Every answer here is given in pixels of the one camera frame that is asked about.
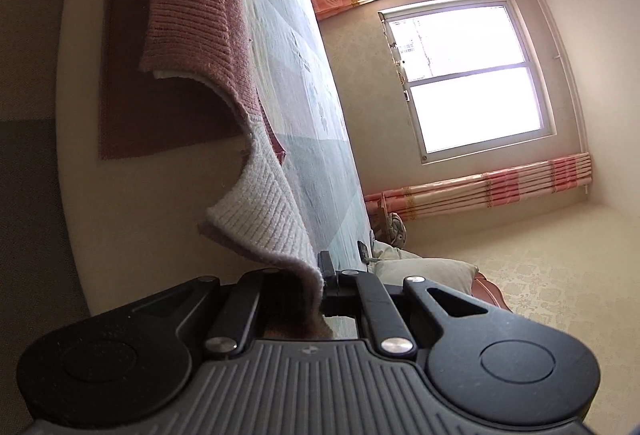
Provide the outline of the white framed window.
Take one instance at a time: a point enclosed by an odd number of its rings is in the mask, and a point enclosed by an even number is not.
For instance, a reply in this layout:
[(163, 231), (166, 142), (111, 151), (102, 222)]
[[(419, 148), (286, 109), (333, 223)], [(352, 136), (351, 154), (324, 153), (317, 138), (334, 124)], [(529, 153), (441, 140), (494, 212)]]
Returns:
[(380, 11), (422, 163), (555, 134), (516, 0), (428, 0)]

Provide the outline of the wooden headboard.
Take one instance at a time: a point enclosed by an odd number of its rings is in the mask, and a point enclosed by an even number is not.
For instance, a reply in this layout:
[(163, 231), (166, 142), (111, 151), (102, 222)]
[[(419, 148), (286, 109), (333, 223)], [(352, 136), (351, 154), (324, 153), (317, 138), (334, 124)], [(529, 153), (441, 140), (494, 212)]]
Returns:
[(472, 282), (472, 296), (492, 306), (510, 311), (510, 307), (506, 305), (506, 301), (498, 285), (488, 280), (483, 273), (477, 273), (474, 277)]

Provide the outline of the cream floral pillow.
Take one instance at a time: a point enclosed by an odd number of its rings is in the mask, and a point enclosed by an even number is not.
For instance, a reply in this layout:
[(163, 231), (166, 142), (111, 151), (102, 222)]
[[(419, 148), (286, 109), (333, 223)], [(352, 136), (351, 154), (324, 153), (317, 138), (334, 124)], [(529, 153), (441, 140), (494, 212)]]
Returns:
[(423, 277), (469, 295), (480, 272), (476, 266), (455, 259), (391, 259), (374, 263), (372, 270), (386, 285), (402, 285), (408, 277)]

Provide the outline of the patchwork pastel bed quilt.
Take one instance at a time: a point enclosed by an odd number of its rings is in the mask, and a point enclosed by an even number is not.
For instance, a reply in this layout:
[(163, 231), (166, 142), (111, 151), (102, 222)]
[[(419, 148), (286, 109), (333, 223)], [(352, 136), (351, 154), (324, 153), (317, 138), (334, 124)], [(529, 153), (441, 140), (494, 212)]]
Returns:
[(357, 268), (371, 236), (340, 97), (310, 0), (240, 6), (250, 154), (206, 218), (248, 256), (288, 273), (274, 290), (273, 331), (327, 339), (318, 256)]

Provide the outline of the pink and white knit sweater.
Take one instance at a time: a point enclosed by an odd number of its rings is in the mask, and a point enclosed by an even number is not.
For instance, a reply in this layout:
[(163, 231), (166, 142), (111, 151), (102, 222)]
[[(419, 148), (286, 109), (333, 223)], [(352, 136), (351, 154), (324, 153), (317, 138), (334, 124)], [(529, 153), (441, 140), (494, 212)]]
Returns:
[(329, 340), (317, 256), (252, 79), (243, 0), (150, 0), (140, 68), (157, 77), (196, 80), (230, 108), (247, 140), (242, 172), (206, 210), (198, 231), (247, 259), (283, 270), (284, 282), (270, 285), (274, 317), (268, 332)]

